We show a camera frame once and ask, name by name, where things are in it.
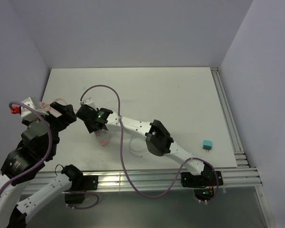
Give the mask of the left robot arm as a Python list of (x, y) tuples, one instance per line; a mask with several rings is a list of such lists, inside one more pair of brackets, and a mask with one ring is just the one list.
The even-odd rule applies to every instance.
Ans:
[(56, 155), (59, 132), (76, 121), (73, 106), (52, 102), (60, 113), (55, 117), (35, 102), (11, 102), (12, 114), (20, 114), (27, 129), (16, 149), (10, 152), (0, 175), (0, 228), (24, 228), (31, 218), (53, 198), (65, 191), (83, 186), (83, 173), (74, 165), (66, 165), (44, 188), (20, 201), (24, 189)]

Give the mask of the blue charger plug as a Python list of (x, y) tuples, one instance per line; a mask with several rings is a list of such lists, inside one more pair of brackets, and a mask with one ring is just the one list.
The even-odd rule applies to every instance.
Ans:
[(210, 140), (204, 140), (204, 141), (203, 141), (202, 148), (203, 148), (204, 150), (210, 151), (210, 150), (212, 149), (212, 141), (210, 141)]

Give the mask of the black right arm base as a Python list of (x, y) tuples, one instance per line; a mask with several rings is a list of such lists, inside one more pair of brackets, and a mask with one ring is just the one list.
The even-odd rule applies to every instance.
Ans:
[(181, 172), (181, 185), (187, 188), (205, 188), (210, 185), (216, 186), (216, 176), (214, 172), (210, 177), (203, 175), (192, 175), (190, 172)]

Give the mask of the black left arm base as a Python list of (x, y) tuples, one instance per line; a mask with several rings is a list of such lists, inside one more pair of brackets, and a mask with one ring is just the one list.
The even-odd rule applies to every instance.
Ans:
[[(84, 175), (82, 179), (76, 183), (76, 185), (72, 185), (71, 191), (94, 191), (97, 190), (98, 186), (98, 176), (97, 175)], [(77, 206), (82, 204), (84, 200), (87, 198), (83, 193), (66, 193), (65, 194), (65, 203)]]

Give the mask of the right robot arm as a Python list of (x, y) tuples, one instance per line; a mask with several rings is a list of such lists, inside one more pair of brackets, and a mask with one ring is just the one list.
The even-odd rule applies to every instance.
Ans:
[(121, 131), (144, 140), (149, 153), (182, 165), (191, 174), (196, 174), (196, 180), (201, 185), (207, 185), (215, 176), (212, 165), (181, 148), (159, 120), (138, 121), (106, 108), (95, 109), (86, 104), (81, 105), (76, 115), (89, 132)]

